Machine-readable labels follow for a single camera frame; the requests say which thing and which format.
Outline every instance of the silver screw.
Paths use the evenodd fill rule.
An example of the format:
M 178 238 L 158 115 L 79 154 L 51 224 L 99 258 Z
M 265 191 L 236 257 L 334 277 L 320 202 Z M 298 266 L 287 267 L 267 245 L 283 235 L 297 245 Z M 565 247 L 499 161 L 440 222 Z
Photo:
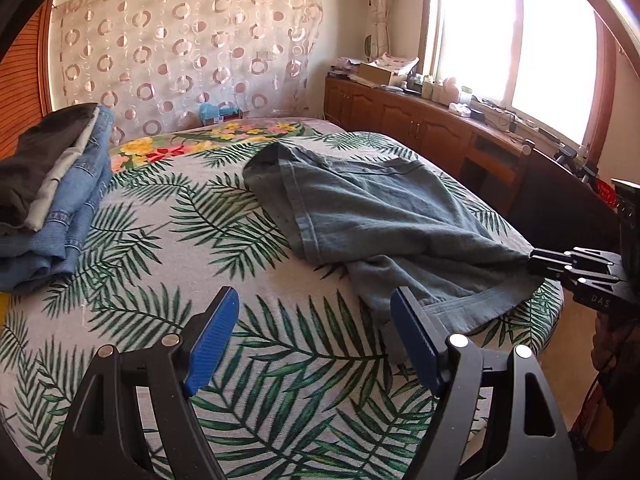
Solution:
M 466 338 L 465 335 L 462 334 L 451 334 L 449 336 L 449 342 L 453 346 L 457 346 L 458 348 L 464 348 L 469 344 L 469 339 Z
M 100 357 L 109 357 L 111 354 L 113 354 L 113 346 L 111 345 L 103 345 L 98 348 L 98 355 Z
M 533 352 L 531 351 L 531 348 L 526 345 L 518 345 L 516 346 L 516 354 L 523 359 L 529 359 L 533 355 Z
M 180 337 L 177 334 L 167 334 L 162 338 L 162 344 L 164 346 L 176 346 L 180 342 Z

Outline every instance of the cabinet door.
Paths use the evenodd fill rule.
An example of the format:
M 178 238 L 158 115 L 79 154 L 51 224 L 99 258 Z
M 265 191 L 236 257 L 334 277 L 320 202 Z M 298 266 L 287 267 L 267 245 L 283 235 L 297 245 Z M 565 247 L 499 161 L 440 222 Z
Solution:
M 454 178 L 460 174 L 465 151 L 471 142 L 471 126 L 446 112 L 420 118 L 420 154 Z
M 416 124 L 412 108 L 387 103 L 383 103 L 381 108 L 380 132 L 411 148 L 411 144 L 414 144 L 412 135 Z
M 340 82 L 327 78 L 324 84 L 324 114 L 328 121 L 342 126 L 341 119 L 346 99 Z
M 354 90 L 350 95 L 350 113 L 346 126 L 350 132 L 379 132 L 380 124 L 375 120 L 376 102 L 366 90 Z

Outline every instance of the beige folded garment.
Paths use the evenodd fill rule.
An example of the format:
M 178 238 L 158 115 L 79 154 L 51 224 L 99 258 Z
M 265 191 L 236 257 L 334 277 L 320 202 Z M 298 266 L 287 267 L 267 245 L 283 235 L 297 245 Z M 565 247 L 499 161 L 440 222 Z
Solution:
M 98 119 L 100 108 L 95 107 L 94 115 L 89 120 L 86 128 L 78 136 L 78 140 L 73 146 L 67 148 L 60 158 L 53 165 L 53 168 L 47 173 L 47 176 L 42 182 L 42 186 L 38 190 L 35 200 L 31 203 L 29 208 L 29 214 L 24 221 L 24 227 L 31 231 L 39 231 L 44 225 L 45 218 L 51 208 L 53 202 L 53 196 L 58 189 L 60 179 L 65 176 L 65 173 L 71 168 L 72 164 L 80 158 L 82 152 L 86 148 L 91 132 L 94 130 L 95 121 Z

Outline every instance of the bed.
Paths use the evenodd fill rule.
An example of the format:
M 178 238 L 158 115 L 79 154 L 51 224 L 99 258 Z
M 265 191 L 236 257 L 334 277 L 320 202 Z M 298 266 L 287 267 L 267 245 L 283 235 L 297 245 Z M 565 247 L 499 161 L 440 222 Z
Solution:
M 436 400 L 408 365 L 389 364 L 367 307 L 342 266 L 295 259 L 242 182 L 266 143 L 378 160 L 414 152 L 382 134 L 325 121 L 225 123 L 136 139 L 111 150 L 116 172 L 78 273 L 11 298 L 0 336 L 0 416 L 18 448 L 50 474 L 65 415 L 105 343 L 143 348 L 234 286 L 241 312 L 220 366 L 193 405 L 229 478 L 401 478 Z M 423 160 L 497 240 L 530 245 L 487 204 Z M 562 308 L 559 283 L 493 320 L 473 340 L 540 352 Z M 482 390 L 472 435 L 484 426 Z M 172 478 L 148 391 L 140 388 L 154 467 Z

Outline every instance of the folded clothes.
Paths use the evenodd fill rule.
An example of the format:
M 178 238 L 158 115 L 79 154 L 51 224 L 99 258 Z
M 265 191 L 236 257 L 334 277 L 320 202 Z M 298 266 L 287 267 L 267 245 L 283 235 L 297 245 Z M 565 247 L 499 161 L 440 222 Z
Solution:
M 406 357 L 390 322 L 398 286 L 450 332 L 467 333 L 542 284 L 527 255 L 494 241 L 419 160 L 358 162 L 274 142 L 242 174 L 296 256 L 345 264 L 395 362 Z
M 0 291 L 26 294 L 75 271 L 111 179 L 108 142 L 113 120 L 109 109 L 100 106 L 87 147 L 60 180 L 42 229 L 0 237 Z
M 62 153 L 87 126 L 96 103 L 62 108 L 18 137 L 15 154 L 0 160 L 0 233 L 14 232 L 29 214 L 38 190 Z
M 60 184 L 60 180 L 65 176 L 65 173 L 69 170 L 71 165 L 84 153 L 99 114 L 100 108 L 95 107 L 93 117 L 87 123 L 87 126 L 85 126 L 84 130 L 78 137 L 78 140 L 76 140 L 76 143 L 62 152 L 62 155 L 60 155 L 60 158 L 53 165 L 53 168 L 51 168 L 49 173 L 47 173 L 42 186 L 40 186 L 40 189 L 38 190 L 36 198 L 31 203 L 29 214 L 24 221 L 25 228 L 31 231 L 39 231 L 42 229 L 45 218 L 51 208 L 53 196 L 58 189 L 58 184 Z

